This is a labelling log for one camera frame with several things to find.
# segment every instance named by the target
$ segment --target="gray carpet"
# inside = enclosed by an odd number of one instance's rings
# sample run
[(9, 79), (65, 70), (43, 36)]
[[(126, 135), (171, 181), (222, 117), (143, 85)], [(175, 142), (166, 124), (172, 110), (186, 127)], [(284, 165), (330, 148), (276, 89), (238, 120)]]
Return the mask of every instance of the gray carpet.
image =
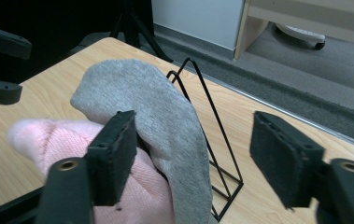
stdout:
[[(78, 51), (86, 46), (89, 46), (96, 40), (107, 37), (108, 35), (109, 34), (107, 33), (89, 35), (82, 41), (80, 47), (77, 47), (74, 51)], [(219, 58), (211, 55), (211, 53), (208, 53), (207, 50), (200, 50), (192, 47), (191, 43), (184, 44), (183, 41), (176, 41), (173, 36), (157, 34), (156, 39), (164, 52), (175, 60), (175, 64), (181, 64), (188, 57), (192, 58), (199, 64), (200, 69), (207, 76), (218, 79), (240, 91), (244, 91), (255, 97), (263, 99), (264, 101), (288, 110), (293, 114), (314, 121), (315, 123), (331, 129), (336, 133), (340, 133), (351, 138), (354, 142), (353, 109), (324, 100), (321, 97), (307, 91), (299, 91), (298, 89), (282, 84), (281, 82), (271, 78), (249, 72), (248, 70), (241, 68), (238, 62), (228, 62), (228, 60), (224, 60), (224, 57)], [(297, 41), (296, 43), (293, 41), (291, 44), (292, 48), (300, 48), (302, 45), (305, 45), (305, 43), (300, 41)], [(309, 48), (311, 47), (307, 45), (302, 51), (311, 50)], [(142, 41), (141, 49), (149, 53), (153, 53), (145, 41)], [(276, 54), (274, 54), (275, 50), (277, 49), (272, 49), (268, 52), (266, 51), (264, 54), (268, 55), (269, 58), (279, 58), (279, 55), (277, 57)], [(284, 60), (285, 62), (283, 63), (287, 63), (289, 61), (288, 57), (297, 56), (288, 55), (286, 58), (279, 60)], [(328, 67), (325, 70), (329, 71), (333, 66), (329, 65)], [(309, 70), (316, 68), (308, 65), (306, 69)]]
[(248, 52), (354, 89), (354, 43), (331, 37), (325, 40), (323, 50), (312, 50), (313, 43), (277, 34), (270, 24)]

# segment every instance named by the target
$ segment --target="gray sock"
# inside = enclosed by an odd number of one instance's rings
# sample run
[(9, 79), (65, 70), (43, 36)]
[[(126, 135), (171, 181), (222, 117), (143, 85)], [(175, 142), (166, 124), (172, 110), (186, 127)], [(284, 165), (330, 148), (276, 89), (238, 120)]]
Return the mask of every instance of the gray sock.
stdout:
[(191, 103), (158, 68), (138, 60), (97, 63), (84, 74), (71, 105), (102, 124), (118, 111), (134, 110), (138, 134), (170, 184), (176, 223), (217, 223), (211, 215), (209, 163), (200, 122)]

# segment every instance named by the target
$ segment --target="sock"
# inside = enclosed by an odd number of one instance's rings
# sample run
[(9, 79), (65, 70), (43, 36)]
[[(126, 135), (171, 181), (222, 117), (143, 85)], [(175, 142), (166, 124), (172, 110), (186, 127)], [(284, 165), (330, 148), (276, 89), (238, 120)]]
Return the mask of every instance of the sock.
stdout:
[(134, 110), (137, 132), (170, 184), (176, 223), (214, 223), (200, 121), (191, 103), (159, 69), (138, 60), (95, 64), (84, 74), (71, 105), (102, 124), (118, 111)]
[[(83, 157), (102, 125), (88, 120), (25, 119), (8, 132), (9, 143), (35, 162), (43, 175), (53, 163), (68, 157)], [(135, 161), (115, 206), (94, 207), (96, 223), (174, 223), (171, 190), (157, 172), (148, 154), (137, 149)]]

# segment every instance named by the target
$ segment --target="wooden table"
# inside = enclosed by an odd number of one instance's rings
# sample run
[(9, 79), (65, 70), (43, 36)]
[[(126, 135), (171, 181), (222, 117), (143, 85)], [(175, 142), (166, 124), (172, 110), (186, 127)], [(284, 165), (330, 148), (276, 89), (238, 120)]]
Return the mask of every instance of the wooden table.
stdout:
[[(17, 104), (0, 105), (0, 204), (43, 184), (43, 178), (34, 165), (8, 145), (7, 129), (10, 125), (19, 119), (31, 118), (85, 119), (69, 104), (69, 100), (86, 69), (102, 60), (130, 58), (152, 63), (165, 74), (169, 70), (177, 70), (170, 63), (116, 39), (107, 38), (22, 83), (22, 96)], [(219, 140), (219, 131), (213, 122), (209, 105), (203, 100), (204, 92), (201, 91), (198, 77), (188, 71), (183, 71), (181, 76), (220, 165), (226, 170), (232, 170), (230, 162), (227, 162), (229, 157), (226, 147)], [(328, 149), (326, 160), (335, 157), (354, 160), (354, 145), (217, 83), (208, 80), (206, 84), (218, 108), (245, 182), (221, 223), (314, 223), (313, 209), (296, 209), (294, 213), (284, 210), (249, 156), (253, 112), (266, 111), (287, 120)]]

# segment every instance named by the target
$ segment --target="black metal stand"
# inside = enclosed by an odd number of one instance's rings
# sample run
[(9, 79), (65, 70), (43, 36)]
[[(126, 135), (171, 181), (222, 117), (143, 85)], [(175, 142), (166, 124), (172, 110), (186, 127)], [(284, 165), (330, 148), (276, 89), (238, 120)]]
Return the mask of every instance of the black metal stand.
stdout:
[(139, 49), (141, 47), (138, 36), (139, 31), (148, 41), (156, 55), (159, 58), (171, 63), (173, 60), (165, 55), (164, 51), (160, 48), (156, 40), (151, 35), (150, 31), (136, 15), (133, 2), (131, 0), (120, 0), (119, 7), (121, 14), (118, 17), (110, 36), (117, 38), (122, 27), (126, 43)]
[[(203, 75), (201, 74), (200, 72), (200, 69), (197, 65), (197, 63), (193, 60), (191, 60), (190, 58), (186, 59), (185, 62), (180, 66), (179, 70), (176, 72), (176, 71), (170, 71), (167, 75), (167, 78), (170, 78), (171, 75), (174, 76), (174, 78), (171, 80), (172, 83), (175, 83), (175, 81), (177, 81), (179, 87), (181, 88), (182, 90), (182, 93), (183, 95), (186, 97), (186, 99), (188, 99), (189, 101), (191, 101), (191, 99), (189, 98), (189, 95), (188, 95), (188, 92), (186, 91), (186, 88), (184, 87), (183, 83), (182, 83), (182, 80), (181, 78), (179, 77), (179, 75), (181, 74), (181, 72), (183, 71), (183, 69), (185, 68), (186, 64), (188, 62), (191, 62), (194, 66), (194, 69), (196, 71), (196, 74), (198, 75), (199, 79), (200, 79), (200, 82), (202, 84), (202, 87), (203, 87), (203, 90), (205, 91), (205, 95), (207, 97), (207, 100), (208, 102), (210, 103), (211, 105), (211, 109), (214, 113), (214, 116), (217, 120), (217, 123), (219, 125), (219, 128), (220, 128), (220, 131), (222, 133), (222, 136), (223, 136), (223, 139), (226, 143), (226, 146), (229, 150), (229, 153), (231, 155), (231, 159), (233, 161), (233, 164), (234, 164), (234, 168), (237, 172), (237, 175), (238, 177), (235, 177), (233, 176), (232, 174), (230, 174), (229, 172), (227, 172), (226, 170), (224, 170), (223, 168), (221, 168), (219, 166), (219, 163), (217, 161), (217, 158), (215, 157), (215, 154), (208, 142), (208, 139), (205, 135), (205, 140), (206, 140), (206, 144), (207, 144), (207, 148), (208, 148), (208, 152), (211, 156), (211, 159), (212, 161), (210, 161), (209, 163), (215, 167), (215, 169), (217, 169), (218, 171), (218, 175), (219, 175), (219, 178), (222, 182), (222, 185), (223, 185), (223, 188), (226, 190), (226, 192), (222, 192), (222, 190), (216, 188), (214, 185), (212, 185), (212, 189), (221, 197), (223, 198), (225, 201), (226, 201), (226, 204), (223, 206), (223, 208), (221, 209), (220, 213), (217, 211), (217, 209), (215, 208), (214, 204), (212, 205), (212, 215), (214, 216), (214, 218), (217, 220), (217, 221), (220, 221), (222, 219), (222, 217), (225, 215), (226, 211), (228, 210), (228, 208), (230, 207), (230, 205), (232, 204), (233, 200), (235, 199), (235, 197), (237, 196), (237, 193), (240, 191), (241, 188), (243, 188), (243, 185), (244, 185), (244, 182), (243, 182), (243, 177), (241, 176), (241, 173), (240, 173), (240, 169), (238, 168), (238, 164), (237, 164), (237, 161), (235, 159), (235, 156), (234, 156), (234, 153), (233, 153), (233, 150), (232, 150), (232, 147), (229, 143), (229, 139), (226, 135), (226, 132), (223, 128), (223, 125), (222, 125), (222, 122), (220, 121), (220, 117), (219, 117), (219, 114), (217, 112), (217, 108), (215, 107), (215, 104), (214, 102), (212, 101), (212, 98), (211, 98), (211, 95), (209, 94), (209, 90), (208, 88), (206, 87), (206, 84), (205, 84), (205, 81), (204, 81), (204, 78), (203, 78)], [(225, 180), (225, 176), (228, 176), (230, 179), (232, 179), (232, 181), (235, 182), (235, 184), (237, 185), (237, 187), (234, 189), (234, 191), (231, 191), (231, 188), (228, 186), (226, 180)]]

